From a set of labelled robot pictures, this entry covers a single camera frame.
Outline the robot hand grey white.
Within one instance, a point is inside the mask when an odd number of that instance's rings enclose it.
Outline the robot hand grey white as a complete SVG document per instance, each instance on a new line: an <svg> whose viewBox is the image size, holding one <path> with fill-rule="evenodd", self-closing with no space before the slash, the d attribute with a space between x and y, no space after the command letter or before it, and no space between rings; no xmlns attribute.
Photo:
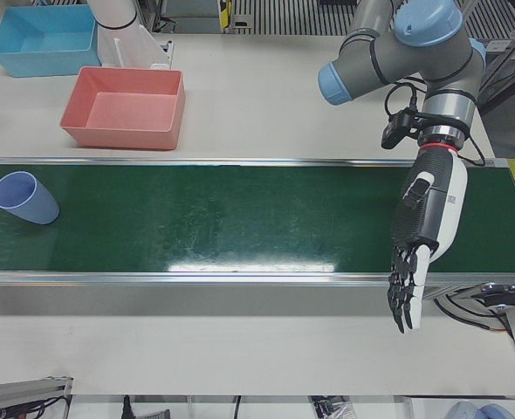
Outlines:
<svg viewBox="0 0 515 419"><path fill-rule="evenodd" d="M468 181L457 150L420 147L402 186L391 229L388 306L401 333L420 328L422 298L431 263L452 245Z"/></svg>

